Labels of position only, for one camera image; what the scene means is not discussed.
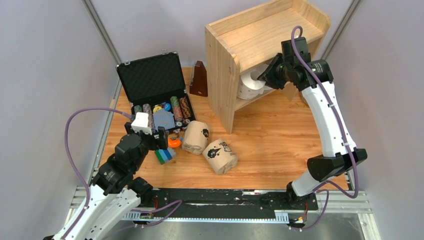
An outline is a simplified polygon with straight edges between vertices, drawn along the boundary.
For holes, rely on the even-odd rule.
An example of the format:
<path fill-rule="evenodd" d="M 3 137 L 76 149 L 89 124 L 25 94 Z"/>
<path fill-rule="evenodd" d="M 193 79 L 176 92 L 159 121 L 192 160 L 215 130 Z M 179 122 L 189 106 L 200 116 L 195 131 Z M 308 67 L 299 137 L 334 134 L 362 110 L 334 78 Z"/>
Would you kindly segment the white floral paper roll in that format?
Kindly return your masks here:
<path fill-rule="evenodd" d="M 239 99 L 250 100 L 262 95 L 265 91 L 272 90 L 271 87 L 266 86 L 265 81 L 257 80 L 263 71 L 264 69 L 254 68 L 240 75 L 237 90 Z"/>

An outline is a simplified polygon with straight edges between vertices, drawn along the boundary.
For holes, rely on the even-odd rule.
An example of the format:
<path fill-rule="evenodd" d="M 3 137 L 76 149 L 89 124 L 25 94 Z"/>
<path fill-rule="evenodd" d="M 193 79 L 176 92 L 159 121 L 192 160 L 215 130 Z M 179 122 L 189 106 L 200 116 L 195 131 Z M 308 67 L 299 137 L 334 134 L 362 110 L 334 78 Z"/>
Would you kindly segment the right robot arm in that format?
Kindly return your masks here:
<path fill-rule="evenodd" d="M 343 120 L 335 94 L 334 77 L 329 64 L 311 61 L 310 54 L 284 56 L 278 53 L 258 77 L 268 87 L 283 89 L 290 82 L 306 100 L 321 140 L 322 154 L 307 160 L 307 170 L 287 184 L 286 204 L 298 209 L 331 179 L 350 170 L 357 173 L 358 164 L 367 159 L 364 148 L 358 148 Z"/>

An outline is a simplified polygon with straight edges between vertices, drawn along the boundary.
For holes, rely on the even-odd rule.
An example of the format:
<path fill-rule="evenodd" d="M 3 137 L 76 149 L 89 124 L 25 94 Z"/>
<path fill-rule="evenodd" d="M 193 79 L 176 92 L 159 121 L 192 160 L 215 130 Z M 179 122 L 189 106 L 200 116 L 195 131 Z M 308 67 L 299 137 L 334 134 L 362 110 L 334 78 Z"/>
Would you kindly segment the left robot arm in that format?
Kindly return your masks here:
<path fill-rule="evenodd" d="M 83 203 L 58 233 L 46 239 L 102 240 L 131 209 L 149 206 L 153 187 L 134 175 L 149 151 L 167 149 L 168 135 L 164 127 L 154 135 L 142 131 L 124 135 L 91 180 Z"/>

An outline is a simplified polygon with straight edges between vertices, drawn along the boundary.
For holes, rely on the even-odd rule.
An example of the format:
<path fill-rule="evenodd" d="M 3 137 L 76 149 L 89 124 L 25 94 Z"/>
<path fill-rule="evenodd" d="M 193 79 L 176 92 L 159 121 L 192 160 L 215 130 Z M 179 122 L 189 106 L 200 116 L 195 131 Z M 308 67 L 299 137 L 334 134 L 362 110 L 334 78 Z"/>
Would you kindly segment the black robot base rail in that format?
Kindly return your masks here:
<path fill-rule="evenodd" d="M 315 194 L 295 197 L 285 190 L 154 188 L 138 209 L 151 211 L 153 220 L 209 223 L 304 224 L 318 210 Z"/>

